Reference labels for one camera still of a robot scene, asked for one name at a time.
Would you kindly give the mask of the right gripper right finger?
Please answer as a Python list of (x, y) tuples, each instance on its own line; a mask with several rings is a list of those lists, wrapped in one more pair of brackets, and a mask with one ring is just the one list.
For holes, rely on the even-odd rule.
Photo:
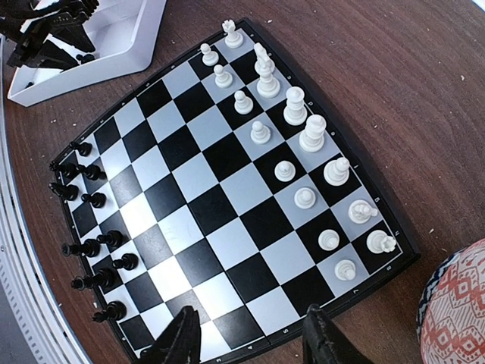
[(332, 322), (318, 304), (311, 304), (302, 327), (304, 363), (373, 364)]

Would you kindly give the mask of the black chess piece king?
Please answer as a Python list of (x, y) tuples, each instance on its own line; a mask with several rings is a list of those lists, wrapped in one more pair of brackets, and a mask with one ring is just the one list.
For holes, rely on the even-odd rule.
[(100, 268), (94, 275), (75, 277), (71, 287), (76, 290), (94, 289), (98, 287), (103, 293), (107, 293), (120, 285), (117, 272), (112, 268)]

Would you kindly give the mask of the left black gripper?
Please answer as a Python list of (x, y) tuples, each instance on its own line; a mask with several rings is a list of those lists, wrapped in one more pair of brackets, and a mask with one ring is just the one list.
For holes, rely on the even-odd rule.
[(69, 70), (78, 54), (94, 54), (83, 24), (94, 15), (97, 1), (55, 1), (35, 9), (32, 1), (1, 2), (1, 34), (16, 43), (11, 67)]

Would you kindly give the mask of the black knight piece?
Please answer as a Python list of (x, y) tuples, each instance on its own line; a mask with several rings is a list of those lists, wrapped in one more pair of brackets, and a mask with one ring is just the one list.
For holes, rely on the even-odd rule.
[(67, 201), (74, 201), (79, 193), (79, 188), (75, 185), (62, 185), (55, 182), (48, 184), (49, 189), (57, 196)]

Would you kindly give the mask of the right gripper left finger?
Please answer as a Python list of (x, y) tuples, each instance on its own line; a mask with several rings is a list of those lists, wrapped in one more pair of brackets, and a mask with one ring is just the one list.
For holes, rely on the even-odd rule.
[(139, 363), (200, 363), (201, 328), (199, 313), (184, 306)]

